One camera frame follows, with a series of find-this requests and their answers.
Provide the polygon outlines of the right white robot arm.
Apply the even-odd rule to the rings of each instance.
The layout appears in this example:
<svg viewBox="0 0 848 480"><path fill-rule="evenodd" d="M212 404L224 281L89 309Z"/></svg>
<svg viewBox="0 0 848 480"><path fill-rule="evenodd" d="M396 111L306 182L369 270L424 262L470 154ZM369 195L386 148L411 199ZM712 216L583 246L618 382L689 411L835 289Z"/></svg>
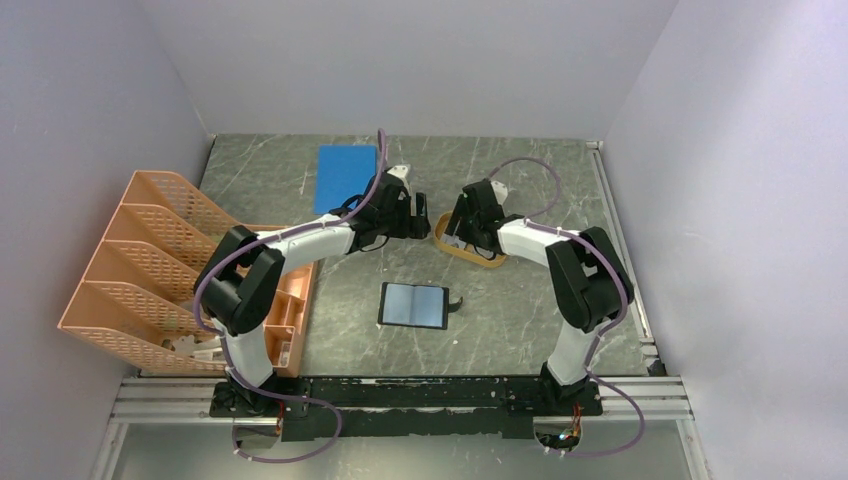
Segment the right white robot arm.
<svg viewBox="0 0 848 480"><path fill-rule="evenodd" d="M511 256L548 269L564 321L540 372L539 398L548 412L562 414L586 388L594 352L625 316L633 285L604 229L563 230L508 215L507 196L507 187L490 179L465 186L436 238L480 264Z"/></svg>

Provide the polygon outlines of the black card holder wallet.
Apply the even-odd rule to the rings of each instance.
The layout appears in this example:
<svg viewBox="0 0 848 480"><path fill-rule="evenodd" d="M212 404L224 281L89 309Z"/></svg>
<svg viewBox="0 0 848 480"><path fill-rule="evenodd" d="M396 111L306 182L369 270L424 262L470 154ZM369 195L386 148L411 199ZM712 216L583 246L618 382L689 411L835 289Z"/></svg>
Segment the black card holder wallet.
<svg viewBox="0 0 848 480"><path fill-rule="evenodd" d="M452 301L446 287L383 282L377 323L446 330L449 315L456 313L463 303L463 297Z"/></svg>

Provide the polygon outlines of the yellow oval tray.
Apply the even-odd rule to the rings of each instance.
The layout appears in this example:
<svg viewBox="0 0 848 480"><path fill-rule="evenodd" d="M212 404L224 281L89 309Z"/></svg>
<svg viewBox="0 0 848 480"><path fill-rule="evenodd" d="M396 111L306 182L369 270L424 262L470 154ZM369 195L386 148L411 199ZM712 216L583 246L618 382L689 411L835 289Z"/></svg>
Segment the yellow oval tray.
<svg viewBox="0 0 848 480"><path fill-rule="evenodd" d="M447 240L444 240L443 235L446 232L451 215L452 211L443 213L434 227L434 242L439 250L485 268L498 268L506 261L506 255L495 255L492 258L487 258L479 255L472 246L466 245L465 247L460 248L458 246L451 245Z"/></svg>

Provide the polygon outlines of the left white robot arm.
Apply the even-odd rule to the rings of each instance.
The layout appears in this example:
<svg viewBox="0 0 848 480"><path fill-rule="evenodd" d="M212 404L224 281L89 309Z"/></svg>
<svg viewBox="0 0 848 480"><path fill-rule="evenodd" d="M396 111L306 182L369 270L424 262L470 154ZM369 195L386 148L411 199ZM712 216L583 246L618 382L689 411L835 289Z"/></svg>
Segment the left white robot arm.
<svg viewBox="0 0 848 480"><path fill-rule="evenodd" d="M381 240L424 239L430 230L426 195L389 172L311 222L266 234L232 227L195 282L192 312L212 322L225 372L239 385L237 403L261 416L281 395L263 325L284 275L328 257L370 252Z"/></svg>

